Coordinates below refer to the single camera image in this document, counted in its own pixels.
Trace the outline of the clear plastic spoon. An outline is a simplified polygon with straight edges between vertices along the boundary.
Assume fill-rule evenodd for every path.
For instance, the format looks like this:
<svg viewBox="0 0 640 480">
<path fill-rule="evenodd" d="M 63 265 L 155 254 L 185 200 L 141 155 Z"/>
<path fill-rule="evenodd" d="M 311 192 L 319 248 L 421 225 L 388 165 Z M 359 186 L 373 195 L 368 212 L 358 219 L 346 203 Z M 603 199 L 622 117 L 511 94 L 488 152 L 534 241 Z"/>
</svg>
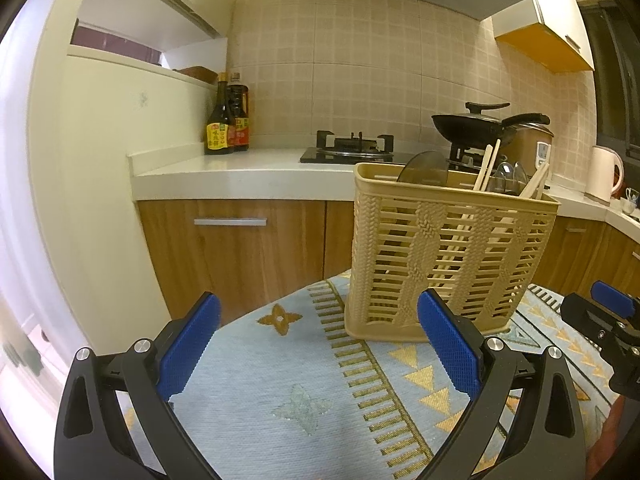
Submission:
<svg viewBox="0 0 640 480">
<path fill-rule="evenodd" d="M 487 191 L 500 194 L 520 194 L 520 184 L 515 177 L 515 169 L 508 162 L 500 162 L 489 178 Z"/>
<path fill-rule="evenodd" d="M 509 184 L 509 193 L 512 195 L 520 195 L 526 187 L 528 177 L 523 166 L 516 162 L 513 165 L 513 174 Z"/>
</svg>

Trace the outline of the wooden chopstick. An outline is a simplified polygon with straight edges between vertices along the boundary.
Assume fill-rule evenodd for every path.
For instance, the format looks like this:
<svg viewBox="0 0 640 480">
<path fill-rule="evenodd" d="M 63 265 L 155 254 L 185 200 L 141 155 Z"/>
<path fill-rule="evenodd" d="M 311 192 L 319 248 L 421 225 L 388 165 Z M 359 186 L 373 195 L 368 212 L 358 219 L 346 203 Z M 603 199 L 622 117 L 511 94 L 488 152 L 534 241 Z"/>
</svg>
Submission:
<svg viewBox="0 0 640 480">
<path fill-rule="evenodd" d="M 480 188 L 483 185 L 493 150 L 494 148 L 492 147 L 492 145 L 487 144 L 486 150 L 483 156 L 482 164 L 480 165 L 480 171 L 478 172 L 478 175 L 474 182 L 473 191 L 480 191 Z"/>
<path fill-rule="evenodd" d="M 548 162 L 544 162 L 534 173 L 533 177 L 525 185 L 520 194 L 521 198 L 532 198 L 538 191 L 538 188 L 544 183 L 547 172 L 550 168 Z"/>
<path fill-rule="evenodd" d="M 501 140 L 497 139 L 495 144 L 488 144 L 486 146 L 483 161 L 480 165 L 480 172 L 478 173 L 474 182 L 474 191 L 484 192 L 488 187 L 488 182 L 491 177 L 491 171 L 492 168 L 494 168 L 495 161 L 500 150 L 500 145 Z"/>
</svg>

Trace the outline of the white cup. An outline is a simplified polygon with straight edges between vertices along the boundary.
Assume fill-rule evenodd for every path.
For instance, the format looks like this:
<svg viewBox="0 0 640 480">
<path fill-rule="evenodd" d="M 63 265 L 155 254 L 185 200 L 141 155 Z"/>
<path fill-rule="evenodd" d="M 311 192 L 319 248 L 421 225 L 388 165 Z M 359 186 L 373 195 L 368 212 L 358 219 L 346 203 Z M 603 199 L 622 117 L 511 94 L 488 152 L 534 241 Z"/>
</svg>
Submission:
<svg viewBox="0 0 640 480">
<path fill-rule="evenodd" d="M 627 200 L 626 198 L 620 199 L 620 208 L 624 214 L 632 214 L 636 209 L 636 203 L 632 200 Z"/>
</svg>

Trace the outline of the white electric kettle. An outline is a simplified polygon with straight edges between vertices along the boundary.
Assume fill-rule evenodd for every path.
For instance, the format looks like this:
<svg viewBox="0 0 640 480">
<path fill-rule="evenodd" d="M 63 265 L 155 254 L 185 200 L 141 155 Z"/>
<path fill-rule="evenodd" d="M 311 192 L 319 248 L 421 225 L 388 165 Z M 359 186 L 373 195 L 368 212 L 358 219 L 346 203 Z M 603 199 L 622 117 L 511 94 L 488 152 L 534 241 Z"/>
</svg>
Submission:
<svg viewBox="0 0 640 480">
<path fill-rule="evenodd" d="M 605 146 L 591 148 L 585 194 L 608 206 L 623 185 L 624 163 L 616 151 Z"/>
</svg>

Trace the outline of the beige plastic utensil basket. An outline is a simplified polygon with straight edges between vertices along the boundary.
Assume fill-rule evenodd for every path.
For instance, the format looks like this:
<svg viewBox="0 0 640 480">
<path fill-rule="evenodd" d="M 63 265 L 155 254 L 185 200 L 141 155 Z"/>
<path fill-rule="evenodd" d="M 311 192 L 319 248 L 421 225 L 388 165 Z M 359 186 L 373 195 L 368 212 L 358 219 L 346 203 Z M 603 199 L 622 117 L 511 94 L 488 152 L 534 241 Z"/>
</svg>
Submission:
<svg viewBox="0 0 640 480">
<path fill-rule="evenodd" d="M 401 182 L 400 172 L 368 162 L 354 168 L 346 332 L 424 341 L 416 309 L 429 288 L 482 334 L 503 332 L 541 262 L 559 202 L 480 192 L 467 172 L 450 172 L 444 186 Z"/>
</svg>

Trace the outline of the blue patterned table mat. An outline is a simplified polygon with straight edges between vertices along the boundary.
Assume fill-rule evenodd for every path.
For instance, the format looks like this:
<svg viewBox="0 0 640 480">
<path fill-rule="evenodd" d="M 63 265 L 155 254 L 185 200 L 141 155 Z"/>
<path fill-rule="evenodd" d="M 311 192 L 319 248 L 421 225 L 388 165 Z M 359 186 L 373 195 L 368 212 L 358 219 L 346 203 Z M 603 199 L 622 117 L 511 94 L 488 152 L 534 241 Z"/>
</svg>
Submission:
<svg viewBox="0 0 640 480">
<path fill-rule="evenodd" d="M 168 405 L 225 479 L 413 479 L 468 397 L 434 349 L 344 327 L 349 277 L 218 328 Z"/>
</svg>

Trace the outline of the black wok with lid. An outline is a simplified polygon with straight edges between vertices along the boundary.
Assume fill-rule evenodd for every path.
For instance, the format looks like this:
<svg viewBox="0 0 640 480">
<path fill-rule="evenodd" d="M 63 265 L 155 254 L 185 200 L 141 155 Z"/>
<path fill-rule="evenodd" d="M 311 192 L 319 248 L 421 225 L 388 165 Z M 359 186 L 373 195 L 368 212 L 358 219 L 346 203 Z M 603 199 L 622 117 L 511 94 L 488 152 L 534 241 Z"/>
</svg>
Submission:
<svg viewBox="0 0 640 480">
<path fill-rule="evenodd" d="M 524 113 L 499 119 L 484 114 L 484 110 L 501 110 L 510 106 L 509 102 L 484 104 L 466 102 L 466 114 L 436 114 L 432 121 L 437 131 L 451 144 L 462 148 L 484 148 L 495 144 L 498 139 L 508 144 L 515 136 L 516 129 L 528 124 L 548 126 L 550 117 L 542 113 Z"/>
</svg>

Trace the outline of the dark window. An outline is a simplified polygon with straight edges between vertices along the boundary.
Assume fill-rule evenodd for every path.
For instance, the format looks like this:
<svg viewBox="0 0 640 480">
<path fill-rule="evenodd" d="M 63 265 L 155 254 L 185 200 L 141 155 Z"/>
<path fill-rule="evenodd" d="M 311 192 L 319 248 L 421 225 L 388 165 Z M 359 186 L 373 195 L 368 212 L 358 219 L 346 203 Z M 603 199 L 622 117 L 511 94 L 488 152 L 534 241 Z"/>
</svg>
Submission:
<svg viewBox="0 0 640 480">
<path fill-rule="evenodd" d="M 626 188 L 639 187 L 639 37 L 615 3 L 580 8 L 594 62 L 597 139 L 623 159 Z"/>
</svg>

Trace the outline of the black gas stove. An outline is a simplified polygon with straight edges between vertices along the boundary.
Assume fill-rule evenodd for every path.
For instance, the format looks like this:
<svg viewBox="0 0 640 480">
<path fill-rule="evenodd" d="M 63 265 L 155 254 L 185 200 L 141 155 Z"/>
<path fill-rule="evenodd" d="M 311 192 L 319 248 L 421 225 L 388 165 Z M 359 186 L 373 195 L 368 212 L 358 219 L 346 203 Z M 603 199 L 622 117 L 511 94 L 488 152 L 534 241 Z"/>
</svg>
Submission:
<svg viewBox="0 0 640 480">
<path fill-rule="evenodd" d="M 316 144 L 300 156 L 301 164 L 356 165 L 358 162 L 377 162 L 404 166 L 414 155 L 434 148 L 428 144 L 399 144 L 392 134 L 383 133 L 367 138 L 362 132 L 337 136 L 330 130 L 318 130 Z"/>
</svg>

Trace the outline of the dark soy sauce bottle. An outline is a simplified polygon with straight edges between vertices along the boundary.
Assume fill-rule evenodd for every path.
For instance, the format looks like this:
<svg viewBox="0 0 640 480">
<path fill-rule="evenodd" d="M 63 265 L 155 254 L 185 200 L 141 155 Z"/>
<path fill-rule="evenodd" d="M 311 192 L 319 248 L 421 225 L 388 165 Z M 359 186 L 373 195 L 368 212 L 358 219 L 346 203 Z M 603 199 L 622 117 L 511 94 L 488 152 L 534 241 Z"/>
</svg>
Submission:
<svg viewBox="0 0 640 480">
<path fill-rule="evenodd" d="M 234 151 L 235 119 L 231 115 L 227 96 L 228 75 L 220 73 L 216 103 L 206 125 L 205 153 L 223 155 Z"/>
</svg>

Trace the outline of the large soy sauce bottle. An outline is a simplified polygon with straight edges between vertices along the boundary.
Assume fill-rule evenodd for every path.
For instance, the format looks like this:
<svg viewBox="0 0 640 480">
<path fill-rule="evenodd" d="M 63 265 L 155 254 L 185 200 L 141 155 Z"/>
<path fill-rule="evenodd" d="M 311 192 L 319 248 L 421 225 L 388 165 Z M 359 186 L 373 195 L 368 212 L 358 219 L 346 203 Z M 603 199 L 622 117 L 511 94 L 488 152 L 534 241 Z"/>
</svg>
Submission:
<svg viewBox="0 0 640 480">
<path fill-rule="evenodd" d="M 241 82 L 238 72 L 230 74 L 228 100 L 235 119 L 235 151 L 247 151 L 250 147 L 250 115 L 248 114 L 248 87 Z"/>
</svg>

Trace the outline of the white and orange wall cabinet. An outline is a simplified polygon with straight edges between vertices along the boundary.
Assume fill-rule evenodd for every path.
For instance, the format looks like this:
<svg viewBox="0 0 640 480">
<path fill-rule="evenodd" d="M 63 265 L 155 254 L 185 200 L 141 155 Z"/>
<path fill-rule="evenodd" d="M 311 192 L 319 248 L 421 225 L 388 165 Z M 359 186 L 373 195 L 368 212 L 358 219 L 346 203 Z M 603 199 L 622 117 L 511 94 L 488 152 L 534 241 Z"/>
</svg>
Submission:
<svg viewBox="0 0 640 480">
<path fill-rule="evenodd" d="M 551 73 L 593 72 L 591 47 L 575 0 L 523 0 L 491 18 L 497 41 Z"/>
</svg>

